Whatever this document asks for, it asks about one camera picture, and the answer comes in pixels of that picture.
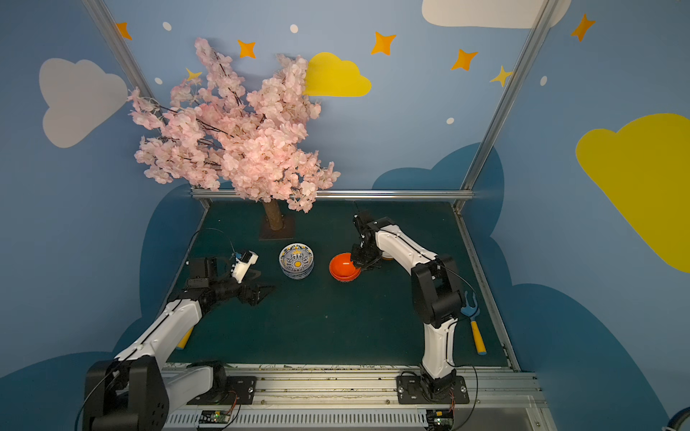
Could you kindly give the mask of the orange plastic bowl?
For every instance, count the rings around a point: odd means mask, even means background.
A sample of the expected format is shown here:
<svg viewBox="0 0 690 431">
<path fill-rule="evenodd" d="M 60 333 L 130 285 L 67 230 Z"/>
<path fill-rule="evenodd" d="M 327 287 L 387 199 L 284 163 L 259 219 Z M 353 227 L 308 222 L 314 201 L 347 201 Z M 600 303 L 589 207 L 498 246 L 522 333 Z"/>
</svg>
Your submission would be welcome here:
<svg viewBox="0 0 690 431">
<path fill-rule="evenodd" d="M 345 252 L 334 256 L 329 263 L 331 276 L 339 282 L 351 282 L 361 274 L 362 269 L 357 268 L 351 260 L 351 253 Z"/>
</svg>

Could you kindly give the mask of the dark blue patterned bowl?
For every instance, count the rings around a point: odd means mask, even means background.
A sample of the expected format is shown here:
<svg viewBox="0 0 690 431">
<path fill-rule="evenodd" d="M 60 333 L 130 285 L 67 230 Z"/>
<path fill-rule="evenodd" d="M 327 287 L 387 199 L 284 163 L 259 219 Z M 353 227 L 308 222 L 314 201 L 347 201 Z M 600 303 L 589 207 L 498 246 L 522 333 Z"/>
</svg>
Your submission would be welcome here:
<svg viewBox="0 0 690 431">
<path fill-rule="evenodd" d="M 310 273 L 301 273 L 301 274 L 286 273 L 284 275 L 290 279 L 302 280 L 302 279 L 307 278 L 310 275 Z"/>
</svg>

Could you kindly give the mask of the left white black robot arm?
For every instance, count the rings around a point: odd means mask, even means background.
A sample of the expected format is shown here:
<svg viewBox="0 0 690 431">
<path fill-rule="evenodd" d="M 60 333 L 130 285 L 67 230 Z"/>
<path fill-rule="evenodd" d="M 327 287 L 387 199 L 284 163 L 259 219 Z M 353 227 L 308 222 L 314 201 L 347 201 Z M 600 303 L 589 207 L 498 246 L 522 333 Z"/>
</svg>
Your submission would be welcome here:
<svg viewBox="0 0 690 431">
<path fill-rule="evenodd" d="M 274 291 L 256 285 L 257 260 L 253 251 L 233 259 L 192 260 L 184 289 L 142 335 L 112 360 L 90 367 L 74 428 L 160 430 L 169 413 L 188 402 L 225 402 L 232 389 L 219 362 L 190 365 L 170 379 L 163 378 L 162 370 L 183 338 L 218 305 L 234 298 L 258 305 Z"/>
</svg>

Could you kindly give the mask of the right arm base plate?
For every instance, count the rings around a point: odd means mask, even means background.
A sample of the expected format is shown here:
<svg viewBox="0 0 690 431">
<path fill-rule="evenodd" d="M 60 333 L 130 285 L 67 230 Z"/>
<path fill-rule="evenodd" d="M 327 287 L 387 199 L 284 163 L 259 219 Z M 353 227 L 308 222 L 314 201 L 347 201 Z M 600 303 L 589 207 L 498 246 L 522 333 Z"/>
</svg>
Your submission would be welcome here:
<svg viewBox="0 0 690 431">
<path fill-rule="evenodd" d="M 403 372 L 395 378 L 398 402 L 413 404 L 469 404 L 470 394 L 465 379 L 451 375 L 438 381 L 429 380 L 423 375 Z"/>
</svg>

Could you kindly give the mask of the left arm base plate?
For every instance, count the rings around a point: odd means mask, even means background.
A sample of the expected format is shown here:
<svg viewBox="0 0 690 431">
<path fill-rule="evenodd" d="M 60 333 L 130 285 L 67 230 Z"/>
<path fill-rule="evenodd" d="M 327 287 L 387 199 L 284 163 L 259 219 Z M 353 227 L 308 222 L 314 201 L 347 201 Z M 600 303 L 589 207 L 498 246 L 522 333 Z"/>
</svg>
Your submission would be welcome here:
<svg viewBox="0 0 690 431">
<path fill-rule="evenodd" d="M 256 376 L 230 375 L 224 385 L 198 395 L 188 405 L 252 405 L 256 394 Z"/>
</svg>

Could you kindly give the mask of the yellow blue patterned bowl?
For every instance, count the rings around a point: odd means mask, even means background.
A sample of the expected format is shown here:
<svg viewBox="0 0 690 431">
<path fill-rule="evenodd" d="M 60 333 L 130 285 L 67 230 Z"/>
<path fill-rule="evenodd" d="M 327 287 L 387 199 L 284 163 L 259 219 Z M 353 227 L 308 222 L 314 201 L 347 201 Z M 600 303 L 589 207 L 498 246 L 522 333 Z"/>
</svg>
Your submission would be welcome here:
<svg viewBox="0 0 690 431">
<path fill-rule="evenodd" d="M 314 253 L 306 244 L 295 242 L 281 250 L 279 264 L 282 268 L 310 266 L 314 264 Z"/>
</svg>

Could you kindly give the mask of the blue white floral bowl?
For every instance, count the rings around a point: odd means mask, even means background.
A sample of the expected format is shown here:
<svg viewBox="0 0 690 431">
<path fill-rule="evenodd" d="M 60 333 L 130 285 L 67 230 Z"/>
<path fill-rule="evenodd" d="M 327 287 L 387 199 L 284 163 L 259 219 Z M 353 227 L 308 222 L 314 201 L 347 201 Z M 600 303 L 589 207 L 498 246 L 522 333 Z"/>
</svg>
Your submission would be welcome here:
<svg viewBox="0 0 690 431">
<path fill-rule="evenodd" d="M 281 268 L 283 274 L 286 273 L 293 273 L 293 274 L 301 274 L 301 273 L 310 273 L 313 271 L 314 266 L 301 266 L 301 267 L 288 267 L 288 268 Z"/>
</svg>

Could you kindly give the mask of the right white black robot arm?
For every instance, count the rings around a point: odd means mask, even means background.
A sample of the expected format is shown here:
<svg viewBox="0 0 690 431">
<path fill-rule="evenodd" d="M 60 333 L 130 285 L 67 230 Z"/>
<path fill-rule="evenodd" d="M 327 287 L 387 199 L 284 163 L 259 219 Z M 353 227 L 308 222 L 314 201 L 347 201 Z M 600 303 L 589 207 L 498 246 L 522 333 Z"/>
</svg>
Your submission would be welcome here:
<svg viewBox="0 0 690 431">
<path fill-rule="evenodd" d="M 420 389 L 426 400 L 449 397 L 457 382 L 455 331 L 466 307 L 464 279 L 449 255 L 417 244 L 390 218 L 373 219 L 367 212 L 353 216 L 359 241 L 351 250 L 358 269 L 372 269 L 383 258 L 396 261 L 410 276 L 413 308 L 423 323 L 424 352 Z"/>
</svg>

